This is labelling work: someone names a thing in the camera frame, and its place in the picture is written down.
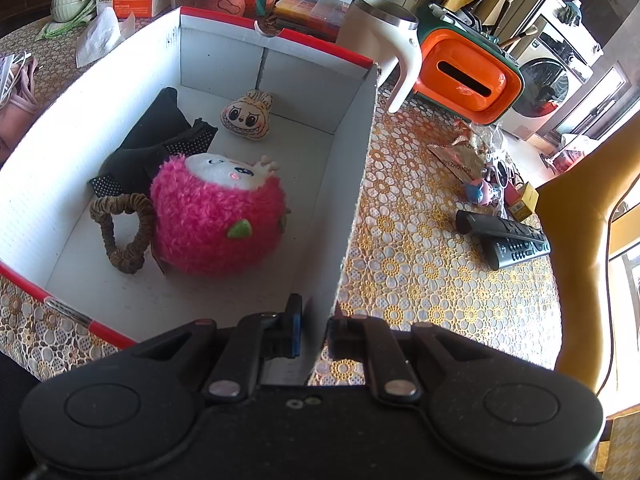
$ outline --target makeup brush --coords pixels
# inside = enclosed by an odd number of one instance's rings
[[[500,14],[498,14],[498,19],[495,20],[494,28],[491,29],[491,32],[490,32],[491,36],[495,36],[495,33],[498,30],[498,27],[500,27],[500,24],[502,23],[502,20],[507,14],[507,11],[511,7],[511,4],[513,3],[513,1],[514,0],[505,0],[504,3],[502,4],[502,8],[500,9]]]
[[[500,48],[507,48],[508,46],[511,46],[512,44],[519,42],[525,36],[533,36],[534,34],[537,34],[537,33],[538,33],[538,28],[535,25],[531,25],[527,30],[524,30],[517,36],[514,36],[513,38],[511,38],[510,40],[503,41],[498,46]]]

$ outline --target small plush keychain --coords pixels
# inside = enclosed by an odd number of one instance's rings
[[[269,110],[273,98],[267,92],[249,90],[220,112],[220,121],[233,133],[259,140],[269,133]]]
[[[278,165],[201,153],[164,163],[151,186],[154,252],[184,272],[229,274],[255,265],[280,241],[289,210]]]

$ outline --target brown hair tie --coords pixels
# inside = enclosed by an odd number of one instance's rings
[[[156,230],[156,212],[154,206],[142,193],[120,196],[103,196],[95,200],[90,208],[91,218],[100,224],[104,248],[111,265],[120,272],[135,274],[145,263],[145,251],[149,247]],[[111,215],[138,213],[140,226],[133,241],[124,249],[116,247],[113,235]]]

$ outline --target cartoon face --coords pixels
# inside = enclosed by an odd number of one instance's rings
[[[213,153],[188,156],[184,163],[192,175],[205,182],[244,190],[258,189],[263,186],[273,168],[267,160],[251,166]]]
[[[222,110],[220,121],[235,134],[260,139],[269,131],[270,107],[271,95],[251,90],[238,101],[229,103]]]

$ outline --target lace tablecloth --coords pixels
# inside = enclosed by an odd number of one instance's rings
[[[141,28],[148,20],[138,20]],[[42,21],[0,39],[0,54],[32,52],[39,61],[36,98],[49,103],[86,68],[75,64],[81,30],[35,41]],[[381,102],[388,97],[386,87]],[[551,368],[561,343],[560,307],[547,257],[493,272],[477,239],[455,231],[460,182],[426,148],[456,134],[448,112],[410,99],[396,114],[376,110],[356,232],[344,265],[341,311],[383,317],[408,330],[429,320]],[[532,224],[537,218],[529,219]],[[0,278],[0,349],[45,379],[115,349],[13,283]],[[324,348],[312,384],[355,384],[362,365],[332,362]]]

